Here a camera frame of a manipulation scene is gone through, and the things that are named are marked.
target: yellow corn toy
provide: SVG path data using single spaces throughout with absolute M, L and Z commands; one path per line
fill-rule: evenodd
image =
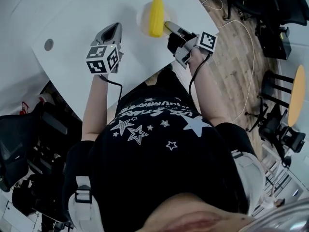
M 153 0 L 149 18 L 149 35 L 161 37 L 164 27 L 164 5 L 162 0 Z

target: hand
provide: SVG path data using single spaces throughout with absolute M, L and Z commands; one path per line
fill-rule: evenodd
M 191 57 L 188 60 L 189 68 L 191 70 L 192 69 L 195 70 L 201 64 L 201 62 L 203 62 L 205 58 L 197 47 L 193 48 L 190 54 L 191 54 Z

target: white table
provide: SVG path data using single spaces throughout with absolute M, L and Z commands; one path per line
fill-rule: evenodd
M 19 113 L 48 77 L 31 49 L 48 23 L 72 0 L 0 0 L 0 115 Z
M 124 53 L 118 74 L 110 80 L 122 83 L 122 95 L 171 63 L 168 39 L 151 38 L 140 30 L 137 18 L 152 0 L 74 0 L 60 12 L 38 37 L 32 49 L 43 69 L 79 118 L 83 118 L 92 74 L 85 63 L 90 43 L 109 24 L 123 26 Z M 175 12 L 173 22 L 191 32 L 218 32 L 198 0 L 163 0 Z M 45 51 L 47 39 L 54 47 Z M 108 107 L 118 100 L 119 87 L 109 85 Z

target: white cable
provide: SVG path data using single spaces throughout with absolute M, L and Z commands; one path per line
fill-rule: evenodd
M 250 77 L 250 82 L 249 82 L 249 88 L 248 88 L 248 95 L 247 95 L 247 99 L 246 99 L 245 106 L 243 107 L 242 112 L 241 112 L 241 113 L 240 113 L 240 114 L 239 114 L 236 118 L 234 118 L 234 119 L 233 119 L 232 123 L 234 123 L 234 121 L 235 121 L 236 119 L 238 119 L 238 118 L 239 118 L 239 117 L 243 114 L 243 112 L 244 112 L 244 111 L 245 111 L 245 109 L 246 109 L 246 105 L 247 105 L 248 98 L 249 98 L 249 94 L 250 94 L 250 87 L 251 87 L 252 77 L 253 77 L 253 73 L 254 73 L 255 53 L 254 53 L 253 40 L 252 40 L 251 34 L 250 34 L 250 33 L 249 33 L 249 31 L 247 30 L 246 26 L 245 26 L 243 23 L 241 23 L 240 21 L 233 20 L 233 21 L 230 21 L 230 22 L 228 22 L 228 23 L 224 24 L 223 26 L 221 26 L 221 27 L 217 27 L 217 28 L 219 28 L 219 29 L 220 29 L 220 28 L 223 28 L 223 27 L 225 27 L 226 25 L 228 25 L 228 24 L 230 24 L 230 23 L 232 23 L 232 22 L 238 22 L 238 23 L 242 24 L 242 25 L 245 27 L 245 29 L 246 29 L 247 33 L 248 33 L 248 34 L 249 34 L 249 36 L 250 36 L 250 40 L 251 40 L 251 43 L 252 43 L 252 50 L 253 50 L 252 74 L 251 74 L 251 77 Z
M 203 7 L 210 7 L 212 9 L 214 9 L 214 10 L 222 10 L 223 9 L 223 2 L 222 2 L 222 0 L 219 0 L 219 1 L 221 2 L 221 9 L 216 9 L 216 8 L 213 8 L 213 7 L 208 6 L 208 5 L 203 5 Z

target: black t-shirt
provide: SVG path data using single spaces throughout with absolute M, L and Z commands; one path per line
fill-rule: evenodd
M 95 142 L 74 146 L 66 165 L 64 204 L 88 174 L 105 232 L 133 232 L 166 199 L 192 193 L 229 212 L 248 201 L 231 151 L 253 153 L 246 132 L 216 128 L 177 97 L 146 96 L 122 109 Z

